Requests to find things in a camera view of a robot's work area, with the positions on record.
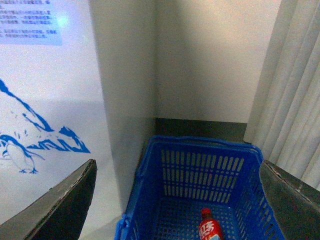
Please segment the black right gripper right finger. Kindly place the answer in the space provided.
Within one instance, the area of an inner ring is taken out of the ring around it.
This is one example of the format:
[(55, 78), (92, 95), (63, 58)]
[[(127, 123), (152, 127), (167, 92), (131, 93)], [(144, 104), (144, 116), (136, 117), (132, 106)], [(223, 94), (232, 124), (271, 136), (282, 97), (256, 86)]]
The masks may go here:
[(259, 168), (266, 199), (286, 240), (320, 238), (320, 192), (268, 160)]

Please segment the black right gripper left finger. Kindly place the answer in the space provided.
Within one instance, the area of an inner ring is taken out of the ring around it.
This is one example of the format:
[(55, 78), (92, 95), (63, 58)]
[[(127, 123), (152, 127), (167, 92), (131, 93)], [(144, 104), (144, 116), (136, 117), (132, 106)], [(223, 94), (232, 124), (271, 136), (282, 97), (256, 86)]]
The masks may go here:
[(77, 240), (86, 221), (97, 178), (90, 159), (27, 208), (1, 224), (2, 240)]

